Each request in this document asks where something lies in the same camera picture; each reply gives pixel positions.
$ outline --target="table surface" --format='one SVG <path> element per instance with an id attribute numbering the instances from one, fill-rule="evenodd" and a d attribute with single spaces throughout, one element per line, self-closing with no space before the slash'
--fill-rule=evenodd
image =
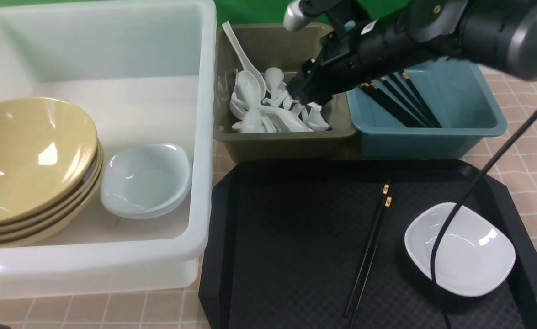
<path id="1" fill-rule="evenodd" d="M 463 160 L 482 167 L 510 133 L 537 108 L 537 82 L 485 75 L 508 120 L 502 137 L 486 138 Z M 342 158 L 350 159 L 355 150 Z M 214 144 L 213 182 L 234 166 L 221 143 Z M 492 177 L 508 186 L 537 249 L 537 123 L 498 161 Z M 0 300 L 0 323 L 13 329 L 208 329 L 197 299 L 199 279 L 185 289 Z"/>

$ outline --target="chopsticks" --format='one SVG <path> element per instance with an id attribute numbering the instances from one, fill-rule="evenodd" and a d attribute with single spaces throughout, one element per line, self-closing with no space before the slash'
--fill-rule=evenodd
<path id="1" fill-rule="evenodd" d="M 441 127 L 441 124 L 439 123 L 439 121 L 437 121 L 437 118 L 431 111 L 431 108 L 429 108 L 429 105 L 427 104 L 427 102 L 425 102 L 425 99 L 420 94 L 419 90 L 415 87 L 415 84 L 413 84 L 413 82 L 410 80 L 409 75 L 406 74 L 406 72 L 404 72 L 403 69 L 401 69 L 398 72 L 400 73 L 400 76 L 406 82 L 406 84 L 408 84 L 408 86 L 410 87 L 410 90 L 412 90 L 413 94 L 419 100 L 419 104 L 421 105 L 422 110 L 426 112 L 426 114 L 429 116 L 429 119 L 433 121 L 436 127 Z"/>
<path id="2" fill-rule="evenodd" d="M 398 105 L 398 103 L 392 100 L 392 98 L 380 90 L 376 85 L 364 83 L 360 85 L 360 89 L 406 127 L 424 127 L 421 122 L 406 112 L 405 109 Z"/>
<path id="3" fill-rule="evenodd" d="M 410 113 L 412 113 L 417 119 L 419 119 L 419 121 L 421 121 L 425 126 L 433 127 L 435 125 L 434 123 L 431 123 L 429 119 L 421 115 L 421 113 L 418 110 L 416 110 L 415 107 L 413 107 L 406 99 L 404 99 L 404 97 L 400 95 L 400 92 L 398 92 L 398 90 L 396 90 L 394 86 L 389 81 L 386 80 L 385 77 L 379 78 L 378 81 L 380 81 L 383 84 L 383 86 L 386 87 L 392 93 L 392 95 L 394 95 L 394 97 L 396 97 L 400 102 L 402 102 L 402 104 L 404 104 L 404 106 L 408 108 Z"/>
<path id="4" fill-rule="evenodd" d="M 400 78 L 397 74 L 402 78 L 404 83 L 406 83 L 406 86 L 404 83 L 400 82 Z M 364 83 L 360 85 L 360 88 L 405 127 L 441 128 L 441 124 L 406 72 L 401 70 L 400 73 L 393 73 L 387 77 L 381 77 L 377 81 L 388 91 L 381 89 L 373 82 Z"/>
<path id="5" fill-rule="evenodd" d="M 362 276 L 362 271 L 364 270 L 364 265 L 368 258 L 370 248 L 372 248 L 372 254 L 369 257 L 367 270 L 364 276 L 364 283 L 362 284 L 362 291 L 360 292 L 360 296 L 358 297 L 358 302 L 356 303 L 356 307 L 354 308 L 354 313 L 352 314 L 352 317 L 351 317 L 350 329 L 354 327 L 354 323 L 356 322 L 356 315 L 358 313 L 358 308 L 360 308 L 360 302 L 362 302 L 362 296 L 364 295 L 364 289 L 368 281 L 368 275 L 370 273 L 370 269 L 372 268 L 372 263 L 374 260 L 374 256 L 376 254 L 376 248 L 377 248 L 378 242 L 380 241 L 380 236 L 382 235 L 383 211 L 385 210 L 385 208 L 390 208 L 390 205 L 392 203 L 392 197 L 388 195 L 389 191 L 390 191 L 390 181 L 388 180 L 383 186 L 382 197 L 380 199 L 380 203 L 374 215 L 374 221 L 372 223 L 372 229 L 370 231 L 368 241 L 364 247 L 364 254 L 362 255 L 362 262 L 360 263 L 360 267 L 358 267 L 358 273 L 356 273 L 356 281 L 354 281 L 354 285 L 350 292 L 350 297 L 348 298 L 348 301 L 347 301 L 346 310 L 344 312 L 344 317 L 347 317 L 348 313 L 350 312 L 351 302 L 354 298 L 354 294 L 356 293 L 356 288 L 358 286 L 358 283 L 360 283 L 360 277 Z"/>

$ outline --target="blue plastic bin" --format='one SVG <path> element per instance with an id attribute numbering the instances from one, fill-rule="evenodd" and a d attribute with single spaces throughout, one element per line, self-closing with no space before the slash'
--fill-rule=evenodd
<path id="1" fill-rule="evenodd" d="M 477 65 L 442 58 L 406 73 L 443 128 L 405 127 L 356 88 L 347 98 L 368 158 L 459 159 L 482 138 L 506 131 L 506 118 Z"/>

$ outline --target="yellow bowl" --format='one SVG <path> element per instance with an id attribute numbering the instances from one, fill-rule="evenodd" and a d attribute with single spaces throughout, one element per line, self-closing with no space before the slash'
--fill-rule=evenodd
<path id="1" fill-rule="evenodd" d="M 81 108 L 49 98 L 0 102 L 0 223 L 34 214 L 81 181 L 97 148 Z"/>
<path id="2" fill-rule="evenodd" d="M 18 237 L 3 238 L 0 237 L 0 248 L 27 246 L 36 244 L 39 241 L 52 237 L 53 235 L 66 229 L 71 222 L 89 205 L 91 198 L 95 195 L 100 187 L 101 179 L 104 176 L 104 166 L 99 170 L 97 178 L 90 189 L 86 190 L 84 194 L 79 196 L 78 202 L 75 202 L 75 206 L 68 210 L 63 210 L 63 214 L 59 215 L 56 220 L 47 221 L 47 225 L 39 227 L 32 232 L 27 232 Z"/>
<path id="3" fill-rule="evenodd" d="M 93 186 L 93 183 L 97 179 L 97 175 L 101 173 L 102 165 L 104 162 L 104 152 L 101 145 L 98 142 L 98 148 L 95 157 L 95 164 L 91 168 L 91 172 L 88 172 L 89 177 L 85 181 L 81 181 L 67 196 L 64 196 L 56 204 L 51 205 L 50 208 L 44 209 L 38 214 L 32 216 L 24 217 L 23 219 L 18 219 L 16 221 L 9 222 L 5 225 L 0 225 L 0 237 L 6 233 L 20 232 L 26 230 L 37 223 L 42 223 L 45 220 L 50 220 L 57 218 L 59 214 L 63 214 L 68 209 L 71 209 L 72 206 L 75 206 L 79 203 L 79 196 L 87 192 Z"/>

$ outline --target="green backdrop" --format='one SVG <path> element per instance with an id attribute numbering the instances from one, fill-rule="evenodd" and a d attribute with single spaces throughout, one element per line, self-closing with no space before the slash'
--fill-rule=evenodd
<path id="1" fill-rule="evenodd" d="M 51 2 L 82 2 L 86 0 L 0 0 L 0 7 Z M 282 22 L 285 8 L 291 0 L 216 0 L 218 23 Z M 360 0 L 375 18 L 404 6 L 408 0 Z"/>

